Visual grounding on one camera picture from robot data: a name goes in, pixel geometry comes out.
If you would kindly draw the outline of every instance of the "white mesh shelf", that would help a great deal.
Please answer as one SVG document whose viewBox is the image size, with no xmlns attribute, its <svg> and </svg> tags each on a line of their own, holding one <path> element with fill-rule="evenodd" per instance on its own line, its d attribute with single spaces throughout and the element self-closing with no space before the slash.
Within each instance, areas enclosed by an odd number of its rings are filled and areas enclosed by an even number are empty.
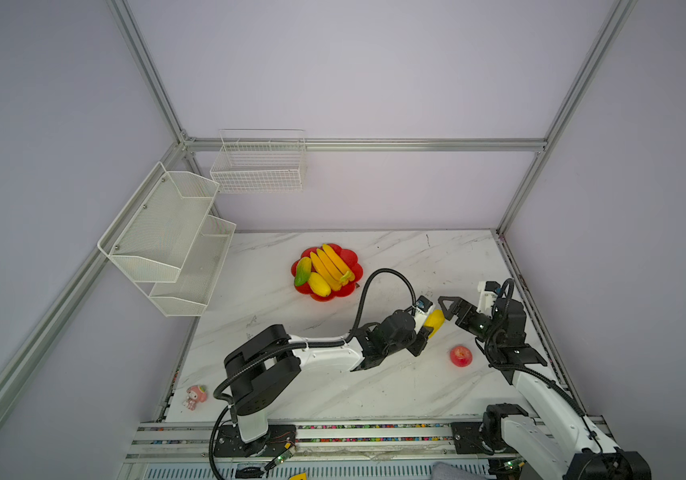
<svg viewBox="0 0 686 480">
<path fill-rule="evenodd" d="M 207 310 L 234 230 L 235 224 L 217 216 L 206 216 L 178 281 L 156 283 L 148 294 L 162 313 L 166 316 L 200 316 Z"/>
<path fill-rule="evenodd" d="M 178 279 L 218 191 L 209 178 L 167 171 L 161 164 L 157 168 L 162 177 L 118 239 L 105 245 L 104 235 L 98 243 L 133 282 Z"/>
<path fill-rule="evenodd" d="M 303 130 L 221 130 L 223 146 L 210 170 L 224 194 L 303 190 Z"/>
</svg>

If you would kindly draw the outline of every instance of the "marble tabletop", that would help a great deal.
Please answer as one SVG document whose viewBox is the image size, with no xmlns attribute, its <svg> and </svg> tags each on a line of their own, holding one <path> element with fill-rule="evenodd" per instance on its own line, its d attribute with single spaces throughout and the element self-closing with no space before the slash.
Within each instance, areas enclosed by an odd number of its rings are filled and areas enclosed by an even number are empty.
<svg viewBox="0 0 686 480">
<path fill-rule="evenodd" d="M 389 267 L 406 275 L 416 295 L 434 302 L 462 296 L 476 304 L 479 281 L 503 283 L 510 276 L 489 230 L 235 234 L 179 374 L 168 422 L 213 422 L 225 403 L 210 398 L 190 411 L 183 406 L 185 389 L 197 384 L 214 389 L 225 379 L 224 357 L 265 327 L 280 323 L 288 333 L 308 337 L 348 332 L 361 288 L 346 298 L 316 302 L 292 285 L 291 264 L 306 248 L 323 243 L 357 253 L 365 271 L 360 285 L 371 272 Z M 361 322 L 383 321 L 409 303 L 404 283 L 380 274 L 367 292 Z M 530 321 L 525 331 L 530 345 L 547 358 Z M 470 366 L 450 362 L 448 353 L 456 345 L 472 351 Z M 554 378 L 550 368 L 533 367 Z M 501 402 L 532 411 L 502 374 L 487 366 L 473 336 L 446 322 L 419 357 L 402 350 L 371 370 L 302 372 L 268 409 L 274 420 L 448 418 L 481 414 Z"/>
</svg>

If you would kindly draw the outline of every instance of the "toy figurine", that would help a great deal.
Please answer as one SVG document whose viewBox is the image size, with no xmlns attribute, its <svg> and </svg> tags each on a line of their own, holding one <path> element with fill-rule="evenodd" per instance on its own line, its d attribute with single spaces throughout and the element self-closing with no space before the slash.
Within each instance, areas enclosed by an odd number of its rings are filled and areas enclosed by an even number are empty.
<svg viewBox="0 0 686 480">
<path fill-rule="evenodd" d="M 195 409 L 197 403 L 207 399 L 207 392 L 204 390 L 203 385 L 190 386 L 186 392 L 189 396 L 184 400 L 183 405 L 189 410 Z"/>
</svg>

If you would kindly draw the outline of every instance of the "bunch of bananas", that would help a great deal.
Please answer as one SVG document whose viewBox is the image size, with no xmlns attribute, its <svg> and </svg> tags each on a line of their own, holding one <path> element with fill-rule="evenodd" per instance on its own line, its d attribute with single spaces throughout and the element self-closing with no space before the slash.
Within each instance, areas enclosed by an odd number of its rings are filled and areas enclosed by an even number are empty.
<svg viewBox="0 0 686 480">
<path fill-rule="evenodd" d="M 312 293 L 325 298 L 355 281 L 353 270 L 330 245 L 324 244 L 316 252 L 307 253 L 309 256 L 300 258 L 296 266 L 295 287 L 308 283 Z"/>
</svg>

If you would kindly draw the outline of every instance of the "red apple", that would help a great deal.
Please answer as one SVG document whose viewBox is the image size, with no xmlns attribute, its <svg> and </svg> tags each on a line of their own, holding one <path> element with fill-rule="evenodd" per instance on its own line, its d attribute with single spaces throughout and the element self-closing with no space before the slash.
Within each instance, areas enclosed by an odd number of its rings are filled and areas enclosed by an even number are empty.
<svg viewBox="0 0 686 480">
<path fill-rule="evenodd" d="M 452 360 L 453 364 L 456 366 L 469 366 L 471 365 L 473 357 L 471 356 L 471 351 L 469 349 L 463 345 L 458 345 L 450 352 L 450 360 Z"/>
</svg>

